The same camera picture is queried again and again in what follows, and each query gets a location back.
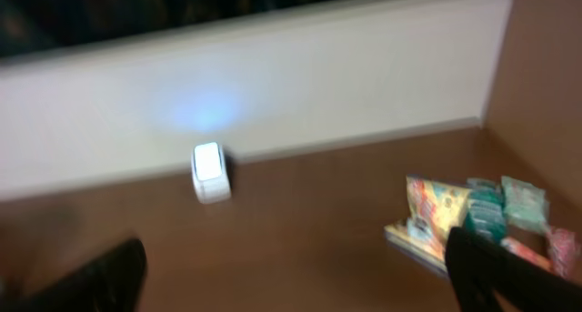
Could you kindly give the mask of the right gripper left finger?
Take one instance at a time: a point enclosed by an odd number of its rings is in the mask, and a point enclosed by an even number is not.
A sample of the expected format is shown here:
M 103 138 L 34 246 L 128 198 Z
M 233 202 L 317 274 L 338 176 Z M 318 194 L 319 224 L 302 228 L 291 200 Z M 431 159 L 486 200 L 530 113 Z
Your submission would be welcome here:
M 130 238 L 29 297 L 2 301 L 1 309 L 134 312 L 146 271 L 144 245 Z

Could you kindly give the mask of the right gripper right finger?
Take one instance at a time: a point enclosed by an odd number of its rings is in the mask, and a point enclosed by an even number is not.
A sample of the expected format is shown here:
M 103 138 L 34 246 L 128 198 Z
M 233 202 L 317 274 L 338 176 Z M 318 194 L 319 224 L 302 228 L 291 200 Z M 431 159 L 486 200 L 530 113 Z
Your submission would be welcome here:
M 498 293 L 521 311 L 580 311 L 581 287 L 483 237 L 453 227 L 445 262 L 462 311 L 500 311 Z

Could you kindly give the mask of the orange Kleenex tissue pack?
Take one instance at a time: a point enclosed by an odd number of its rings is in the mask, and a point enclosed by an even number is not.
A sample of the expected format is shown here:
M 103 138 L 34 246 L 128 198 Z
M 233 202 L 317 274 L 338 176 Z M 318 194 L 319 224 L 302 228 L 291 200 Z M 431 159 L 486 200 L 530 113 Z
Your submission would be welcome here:
M 551 262 L 546 257 L 539 255 L 531 248 L 515 240 L 513 237 L 503 238 L 500 244 L 503 248 L 512 254 L 519 256 L 524 260 L 545 269 L 546 271 L 552 270 Z

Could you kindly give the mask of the blue mouthwash bottle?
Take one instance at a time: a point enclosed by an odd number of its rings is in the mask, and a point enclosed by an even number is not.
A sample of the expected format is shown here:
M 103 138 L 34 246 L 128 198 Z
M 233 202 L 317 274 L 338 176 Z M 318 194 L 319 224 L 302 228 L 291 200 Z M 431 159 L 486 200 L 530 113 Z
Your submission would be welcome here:
M 483 178 L 468 178 L 471 192 L 464 228 L 499 244 L 507 234 L 505 199 L 498 183 Z

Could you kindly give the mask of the yellow snack bag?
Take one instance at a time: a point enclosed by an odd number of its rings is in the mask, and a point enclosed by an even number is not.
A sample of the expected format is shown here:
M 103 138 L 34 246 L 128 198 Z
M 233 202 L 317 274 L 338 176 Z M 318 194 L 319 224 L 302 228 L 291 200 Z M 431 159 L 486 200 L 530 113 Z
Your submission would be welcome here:
M 410 216 L 384 228 L 386 241 L 418 263 L 446 276 L 450 230 L 462 226 L 472 190 L 417 176 L 406 178 Z

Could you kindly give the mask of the pale green wipes pack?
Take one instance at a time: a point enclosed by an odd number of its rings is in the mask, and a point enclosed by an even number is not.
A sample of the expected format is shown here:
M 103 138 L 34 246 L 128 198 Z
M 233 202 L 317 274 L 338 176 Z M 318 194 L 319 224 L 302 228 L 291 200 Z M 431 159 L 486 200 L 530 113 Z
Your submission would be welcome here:
M 508 224 L 544 235 L 548 231 L 549 212 L 546 191 L 509 176 L 501 177 L 501 186 Z

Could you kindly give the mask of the red Top snack bar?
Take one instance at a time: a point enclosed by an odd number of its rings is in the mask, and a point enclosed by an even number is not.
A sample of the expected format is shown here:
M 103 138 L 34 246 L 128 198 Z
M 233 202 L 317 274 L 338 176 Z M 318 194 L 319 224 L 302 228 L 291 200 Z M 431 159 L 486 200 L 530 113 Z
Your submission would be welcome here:
M 553 272 L 564 279 L 570 279 L 580 254 L 577 234 L 561 227 L 550 226 L 546 239 Z

